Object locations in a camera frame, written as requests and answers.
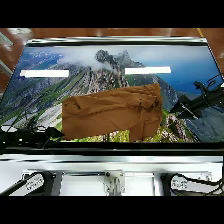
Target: mountain image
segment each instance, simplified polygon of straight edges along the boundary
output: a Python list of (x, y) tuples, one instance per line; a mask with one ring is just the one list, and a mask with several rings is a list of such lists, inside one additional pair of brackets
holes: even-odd
[[(26, 128), (32, 121), (35, 126), (51, 126), (61, 131), (61, 103), (69, 96), (159, 83), (163, 97), (163, 120), (157, 134), (153, 138), (146, 138), (146, 142), (200, 142), (207, 141), (207, 138), (209, 141), (223, 139), (219, 133), (210, 130), (216, 118), (209, 120), (208, 117), (209, 114), (216, 113), (216, 110), (206, 109), (205, 120), (202, 118), (202, 121), (177, 119), (176, 115), (170, 114), (169, 111), (178, 101), (180, 93), (170, 84), (153, 74), (125, 75), (125, 68), (145, 67), (143, 63), (132, 60), (127, 50), (112, 55), (100, 49), (91, 58), (94, 60), (94, 66), (83, 64), (78, 60), (63, 59), (62, 53), (24, 52), (0, 104), (0, 125), (13, 124), (15, 128)], [(25, 78), (20, 76), (21, 69), (68, 69), (69, 77)], [(128, 133), (128, 130), (117, 131), (109, 135), (73, 141), (128, 142)]]

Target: sky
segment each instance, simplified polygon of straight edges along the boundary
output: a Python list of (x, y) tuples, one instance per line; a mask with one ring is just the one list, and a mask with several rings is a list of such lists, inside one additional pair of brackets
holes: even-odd
[(117, 55), (127, 50), (130, 58), (141, 62), (145, 66), (170, 66), (170, 74), (157, 74), (168, 82), (177, 91), (199, 94), (195, 89), (194, 81), (206, 82), (219, 74), (212, 55), (206, 46), (179, 46), (179, 45), (150, 45), (150, 46), (67, 46), (29, 48), (29, 51), (49, 51), (63, 54), (59, 63), (78, 62), (84, 66), (90, 65), (93, 69), (105, 67), (112, 69), (109, 64), (102, 65), (94, 59), (99, 50), (106, 50), (111, 55)]

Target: folded cloth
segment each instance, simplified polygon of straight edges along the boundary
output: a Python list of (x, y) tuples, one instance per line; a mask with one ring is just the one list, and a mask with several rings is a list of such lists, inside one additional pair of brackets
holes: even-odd
[(62, 102), (65, 140), (130, 130), (129, 141), (152, 137), (162, 121), (159, 84), (132, 86)]

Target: brown floor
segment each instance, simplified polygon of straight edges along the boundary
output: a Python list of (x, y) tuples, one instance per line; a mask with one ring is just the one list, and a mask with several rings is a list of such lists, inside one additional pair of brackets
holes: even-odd
[[(30, 38), (76, 37), (76, 36), (192, 36), (207, 38), (218, 65), (224, 71), (224, 28), (31, 28), (27, 35), (12, 35), (7, 29), (0, 28), (14, 44), (12, 48), (0, 45), (0, 60), (11, 70), (14, 69), (23, 50), (24, 43)], [(0, 92), (4, 92), (8, 77), (0, 72)]]

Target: screen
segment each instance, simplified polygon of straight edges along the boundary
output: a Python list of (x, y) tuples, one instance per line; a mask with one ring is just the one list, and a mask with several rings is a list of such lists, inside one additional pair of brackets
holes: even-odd
[[(144, 67), (168, 67), (170, 72), (125, 74), (126, 68)], [(69, 75), (25, 77), (21, 70), (69, 70)], [(180, 119), (170, 112), (181, 96), (194, 100), (202, 95), (194, 82), (209, 90), (217, 88), (223, 83), (219, 73), (207, 46), (25, 47), (0, 103), (0, 125), (26, 128), (32, 119), (33, 125), (61, 131), (62, 102), (70, 96), (159, 83), (162, 122), (156, 135), (144, 142), (220, 142), (224, 140), (223, 108), (204, 108), (198, 119)], [(72, 141), (129, 142), (129, 130)]]

